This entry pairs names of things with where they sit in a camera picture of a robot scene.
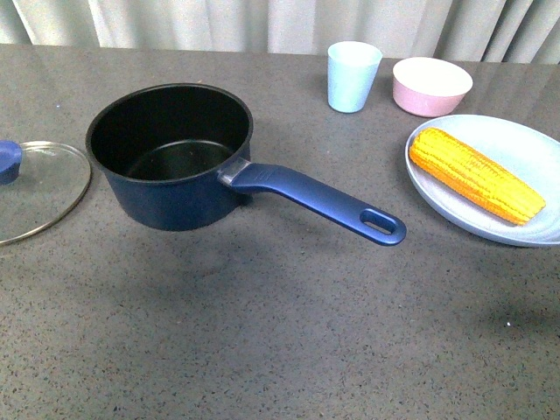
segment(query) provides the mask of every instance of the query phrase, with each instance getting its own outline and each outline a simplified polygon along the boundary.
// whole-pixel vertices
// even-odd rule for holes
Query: saucepan
[[[207,226],[277,193],[380,245],[406,235],[395,216],[292,169],[250,162],[253,117],[219,87],[148,87],[108,105],[87,131],[87,154],[121,208],[145,226],[184,231]]]

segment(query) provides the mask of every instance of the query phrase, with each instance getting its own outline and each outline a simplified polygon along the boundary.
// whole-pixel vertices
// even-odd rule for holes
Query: blue plastic handle
[[[406,236],[395,216],[283,166],[248,163],[221,181],[237,193],[282,195],[379,245],[393,246]]]
[[[0,140],[0,186],[14,182],[19,176],[21,146],[11,140]]]

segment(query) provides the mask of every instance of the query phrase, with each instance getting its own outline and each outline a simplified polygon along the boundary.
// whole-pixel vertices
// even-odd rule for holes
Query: handle hanging hole
[[[360,221],[385,235],[391,235],[396,230],[396,222],[387,215],[367,208],[360,213]]]

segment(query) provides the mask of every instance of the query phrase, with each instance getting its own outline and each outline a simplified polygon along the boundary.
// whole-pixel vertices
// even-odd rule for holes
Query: saucepan handle
[[[406,235],[404,223],[395,216],[303,173],[273,164],[240,161],[219,177],[237,193],[282,195],[379,245],[396,245]]]

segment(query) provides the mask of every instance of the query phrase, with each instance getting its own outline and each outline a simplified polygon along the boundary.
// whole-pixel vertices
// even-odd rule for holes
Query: blue lid knob
[[[0,186],[14,182],[21,165],[21,146],[10,140],[0,140]]]

